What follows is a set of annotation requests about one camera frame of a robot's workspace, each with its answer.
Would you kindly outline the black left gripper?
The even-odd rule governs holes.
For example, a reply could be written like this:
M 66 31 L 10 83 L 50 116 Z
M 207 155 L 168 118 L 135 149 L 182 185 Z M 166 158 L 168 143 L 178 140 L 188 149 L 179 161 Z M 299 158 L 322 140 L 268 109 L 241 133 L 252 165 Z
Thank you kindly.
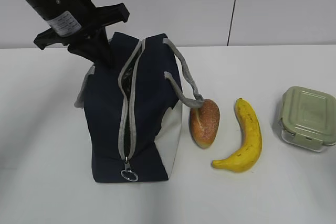
M 114 67 L 105 27 L 128 21 L 123 3 L 96 7 L 91 0 L 33 0 L 33 8 L 49 25 L 34 39 L 39 49 L 62 44 L 72 54 Z

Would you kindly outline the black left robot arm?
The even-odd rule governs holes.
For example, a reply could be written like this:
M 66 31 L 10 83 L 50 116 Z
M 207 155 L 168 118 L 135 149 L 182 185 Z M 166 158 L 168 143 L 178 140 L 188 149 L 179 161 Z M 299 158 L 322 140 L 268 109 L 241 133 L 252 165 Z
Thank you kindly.
M 25 0 L 49 25 L 34 44 L 41 50 L 54 44 L 72 54 L 113 67 L 106 27 L 127 22 L 130 13 L 123 3 L 96 7 L 91 0 Z

